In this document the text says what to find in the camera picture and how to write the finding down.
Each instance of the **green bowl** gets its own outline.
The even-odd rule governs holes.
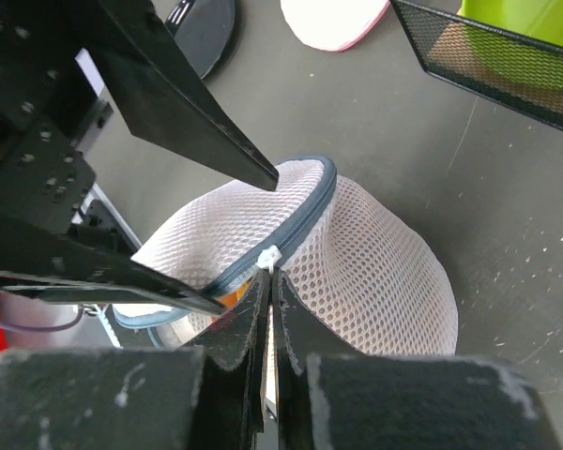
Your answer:
[[[468,19],[563,47],[563,0],[463,0]],[[563,89],[563,55],[466,27],[472,50],[504,78],[542,89]]]

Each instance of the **black round object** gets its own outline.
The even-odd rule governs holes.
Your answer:
[[[181,0],[165,25],[204,78],[221,60],[236,24],[236,0]]]

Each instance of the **gray table surface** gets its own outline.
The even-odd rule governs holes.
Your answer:
[[[425,75],[391,10],[353,49],[325,53],[294,37],[279,2],[240,4],[215,98],[271,160],[329,156],[421,233],[458,299],[458,353],[517,365],[563,441],[563,133]],[[159,0],[160,16],[172,6]],[[132,138],[120,116],[88,159],[143,240],[227,180]]]

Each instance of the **zipper pull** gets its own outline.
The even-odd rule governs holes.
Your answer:
[[[269,274],[273,275],[275,263],[282,258],[282,253],[276,246],[266,248],[259,255],[256,265],[261,269],[269,269]]]

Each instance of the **wire basket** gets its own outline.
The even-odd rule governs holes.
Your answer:
[[[427,73],[563,130],[563,47],[391,0]]]

